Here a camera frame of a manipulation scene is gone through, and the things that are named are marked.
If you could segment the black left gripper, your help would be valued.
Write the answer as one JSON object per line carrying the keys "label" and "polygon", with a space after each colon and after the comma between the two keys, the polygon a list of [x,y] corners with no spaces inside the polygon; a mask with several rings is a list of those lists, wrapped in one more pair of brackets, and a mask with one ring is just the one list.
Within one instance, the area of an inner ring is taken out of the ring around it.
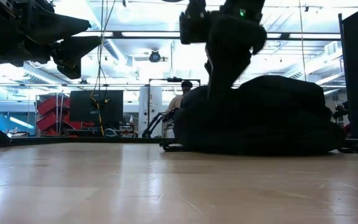
{"label": "black left gripper", "polygon": [[[102,38],[71,36],[89,27],[88,20],[56,14],[51,1],[0,1],[0,64],[45,64],[52,57],[60,73],[78,79],[81,59],[99,46]],[[60,39],[64,40],[52,46]]]}

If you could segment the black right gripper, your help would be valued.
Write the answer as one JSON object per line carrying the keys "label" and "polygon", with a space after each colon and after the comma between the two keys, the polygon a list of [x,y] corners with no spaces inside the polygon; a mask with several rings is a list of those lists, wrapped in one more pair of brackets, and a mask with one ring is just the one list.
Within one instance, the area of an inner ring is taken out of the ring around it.
{"label": "black right gripper", "polygon": [[210,100],[223,99],[251,56],[263,49],[267,32],[259,22],[264,4],[265,0],[226,0],[221,6],[221,12],[232,16],[219,16],[208,33],[204,67],[209,74]]}

